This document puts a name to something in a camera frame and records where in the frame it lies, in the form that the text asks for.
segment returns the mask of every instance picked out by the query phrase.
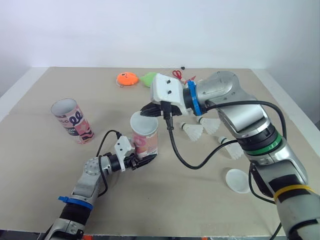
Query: printed pattern on can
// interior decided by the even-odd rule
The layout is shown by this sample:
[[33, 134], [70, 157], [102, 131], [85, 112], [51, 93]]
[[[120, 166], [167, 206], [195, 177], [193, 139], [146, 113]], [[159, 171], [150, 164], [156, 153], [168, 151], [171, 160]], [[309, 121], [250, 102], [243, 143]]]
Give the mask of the printed pattern on can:
[[132, 138], [138, 158], [158, 153], [158, 131], [149, 136], [141, 136], [133, 131]]
[[95, 135], [78, 105], [71, 112], [65, 115], [56, 115], [56, 117], [69, 135], [74, 136], [79, 144], [89, 142]]

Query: pink can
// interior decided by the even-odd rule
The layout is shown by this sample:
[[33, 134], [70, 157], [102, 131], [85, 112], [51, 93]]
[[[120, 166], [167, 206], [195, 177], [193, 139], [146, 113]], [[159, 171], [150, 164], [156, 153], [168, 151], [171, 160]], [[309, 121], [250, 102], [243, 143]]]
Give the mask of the pink can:
[[158, 119], [135, 112], [130, 119], [135, 154], [139, 159], [158, 153]]
[[55, 102], [51, 112], [78, 144], [86, 144], [94, 138], [94, 132], [74, 99]]

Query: red scissors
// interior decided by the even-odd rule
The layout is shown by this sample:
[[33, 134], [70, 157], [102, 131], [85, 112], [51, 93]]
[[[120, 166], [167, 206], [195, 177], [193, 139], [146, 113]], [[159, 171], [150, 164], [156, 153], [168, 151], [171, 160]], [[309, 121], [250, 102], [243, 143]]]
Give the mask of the red scissors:
[[188, 81], [184, 80], [182, 77], [182, 73], [179, 70], [172, 71], [172, 75], [179, 79], [183, 84], [186, 84], [188, 81], [194, 81], [196, 76], [191, 77]]
[[179, 70], [174, 70], [172, 71], [172, 75], [175, 76], [177, 79], [181, 80], [182, 79], [182, 73]]

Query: blue ring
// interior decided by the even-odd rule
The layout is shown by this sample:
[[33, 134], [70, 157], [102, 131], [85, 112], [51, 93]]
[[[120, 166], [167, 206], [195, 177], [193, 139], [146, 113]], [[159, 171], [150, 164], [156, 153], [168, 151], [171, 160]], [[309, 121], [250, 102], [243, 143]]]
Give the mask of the blue ring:
[[196, 94], [196, 84], [194, 81], [188, 81], [188, 87], [190, 89], [190, 94], [192, 98], [192, 103], [194, 106], [194, 111], [196, 116], [201, 116], [202, 112], [198, 103], [197, 94]]
[[94, 206], [92, 206], [90, 203], [85, 202], [85, 201], [81, 201], [79, 199], [75, 199], [75, 198], [69, 198], [67, 196], [59, 196], [58, 200], [66, 203], [66, 204], [78, 204], [80, 206], [86, 207], [90, 210], [92, 210], [94, 208]]

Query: table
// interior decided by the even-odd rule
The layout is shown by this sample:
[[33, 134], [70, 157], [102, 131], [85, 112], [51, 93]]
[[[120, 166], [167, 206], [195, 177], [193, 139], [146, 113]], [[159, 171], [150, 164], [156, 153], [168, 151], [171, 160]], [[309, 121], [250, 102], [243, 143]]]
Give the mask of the table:
[[[185, 77], [205, 79], [221, 69], [186, 69]], [[241, 86], [259, 100], [277, 104], [250, 69], [234, 72]], [[171, 75], [171, 69], [51, 67], [0, 122], [0, 229], [43, 232], [59, 217], [82, 174], [84, 163], [95, 156], [109, 129], [130, 136], [130, 116], [150, 101], [142, 83], [118, 87], [116, 76], [134, 72]], [[79, 145], [50, 113], [62, 98], [74, 98], [90, 122], [95, 138]], [[281, 131], [278, 116], [266, 108]], [[211, 111], [208, 117], [215, 118]], [[303, 162], [310, 186], [320, 192], [320, 158], [286, 115], [288, 141]], [[174, 122], [196, 123], [195, 117], [175, 117]], [[135, 171], [108, 177], [109, 190], [99, 198], [87, 222], [86, 234], [137, 236], [270, 236], [279, 224], [274, 205], [252, 194], [231, 191], [224, 180], [230, 168], [248, 171], [243, 156], [231, 160], [218, 152], [206, 167], [191, 170], [176, 158], [163, 120], [159, 119], [159, 155]], [[181, 155], [191, 164], [201, 162], [216, 146], [216, 137], [202, 135], [195, 143], [178, 127], [174, 131]], [[217, 136], [232, 138], [221, 125]], [[108, 137], [102, 152], [113, 151], [115, 137]]]

